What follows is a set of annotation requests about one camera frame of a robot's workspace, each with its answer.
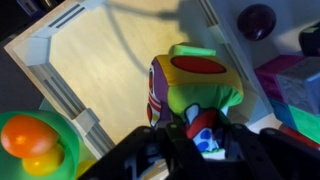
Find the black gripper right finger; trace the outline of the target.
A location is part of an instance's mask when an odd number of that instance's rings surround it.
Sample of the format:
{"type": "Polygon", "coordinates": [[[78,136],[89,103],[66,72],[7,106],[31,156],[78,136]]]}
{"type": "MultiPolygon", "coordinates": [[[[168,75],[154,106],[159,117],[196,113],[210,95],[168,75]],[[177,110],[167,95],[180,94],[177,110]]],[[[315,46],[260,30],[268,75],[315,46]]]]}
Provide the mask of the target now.
{"type": "Polygon", "coordinates": [[[241,124],[223,127],[223,146],[228,156],[240,157],[255,180],[283,180],[258,136],[241,124]]]}

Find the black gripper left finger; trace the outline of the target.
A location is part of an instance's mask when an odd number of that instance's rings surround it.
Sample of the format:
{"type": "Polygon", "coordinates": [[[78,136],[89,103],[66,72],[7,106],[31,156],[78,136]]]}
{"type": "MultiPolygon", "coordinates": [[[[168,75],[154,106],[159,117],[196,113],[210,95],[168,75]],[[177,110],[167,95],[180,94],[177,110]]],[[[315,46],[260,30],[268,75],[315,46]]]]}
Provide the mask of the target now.
{"type": "Polygon", "coordinates": [[[207,180],[206,165],[195,143],[175,123],[166,127],[170,150],[169,176],[166,180],[207,180]]]}

